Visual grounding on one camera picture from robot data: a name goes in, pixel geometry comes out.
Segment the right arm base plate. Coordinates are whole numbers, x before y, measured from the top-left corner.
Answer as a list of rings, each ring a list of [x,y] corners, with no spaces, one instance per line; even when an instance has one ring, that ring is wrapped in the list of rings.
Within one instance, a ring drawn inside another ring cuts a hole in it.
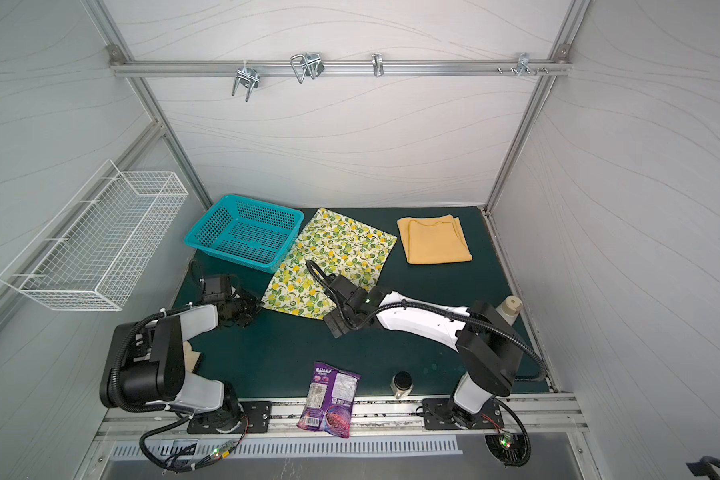
[[[489,399],[476,414],[456,406],[451,399],[425,398],[414,414],[423,419],[424,428],[428,431],[504,429],[501,411],[494,398]]]

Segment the green floral skirt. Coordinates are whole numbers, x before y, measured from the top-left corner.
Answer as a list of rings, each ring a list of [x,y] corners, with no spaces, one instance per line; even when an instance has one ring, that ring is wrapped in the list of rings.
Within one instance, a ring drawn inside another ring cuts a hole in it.
[[[263,295],[263,307],[321,320],[335,304],[308,272],[314,261],[326,274],[373,288],[397,238],[370,225],[320,208],[295,240]]]

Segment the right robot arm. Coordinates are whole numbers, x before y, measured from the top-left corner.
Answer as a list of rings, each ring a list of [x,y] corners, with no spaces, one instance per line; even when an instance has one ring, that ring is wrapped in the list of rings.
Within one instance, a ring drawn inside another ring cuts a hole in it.
[[[379,328],[417,335],[457,352],[464,374],[446,405],[420,407],[423,417],[447,427],[473,429],[480,419],[487,418],[484,407],[496,414],[506,412],[520,432],[495,425],[496,436],[487,442],[489,451],[506,467],[519,468],[529,462],[532,444],[528,431],[503,399],[517,382],[545,379],[548,368],[504,318],[502,308],[480,301],[471,307],[446,307],[386,288],[367,291],[342,275],[325,273],[313,260],[305,266],[335,304],[323,318],[334,337]]]

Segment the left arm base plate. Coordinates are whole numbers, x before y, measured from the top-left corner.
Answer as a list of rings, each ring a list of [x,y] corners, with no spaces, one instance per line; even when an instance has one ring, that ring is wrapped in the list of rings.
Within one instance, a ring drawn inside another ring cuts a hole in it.
[[[269,427],[270,401],[242,401],[231,409],[218,409],[193,418],[187,432],[194,435],[266,433]]]

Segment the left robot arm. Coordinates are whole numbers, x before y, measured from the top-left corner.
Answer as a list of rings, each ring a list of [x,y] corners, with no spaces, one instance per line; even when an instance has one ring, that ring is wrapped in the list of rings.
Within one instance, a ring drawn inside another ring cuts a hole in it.
[[[198,300],[115,328],[99,387],[100,401],[109,409],[175,415],[173,423],[149,430],[138,440],[140,452],[150,463],[174,474],[210,467],[229,456],[240,442],[226,441],[197,458],[196,445],[161,456],[148,446],[149,439],[193,421],[216,433],[247,430],[249,425],[232,384],[198,375],[186,348],[191,339],[219,327],[248,326],[262,303],[233,275],[204,277],[199,284]]]

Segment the yellow skirt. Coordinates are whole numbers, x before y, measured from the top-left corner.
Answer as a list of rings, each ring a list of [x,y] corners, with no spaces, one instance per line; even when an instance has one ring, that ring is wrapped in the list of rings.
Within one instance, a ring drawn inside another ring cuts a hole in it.
[[[458,217],[406,217],[399,219],[397,226],[409,264],[463,263],[473,259]]]

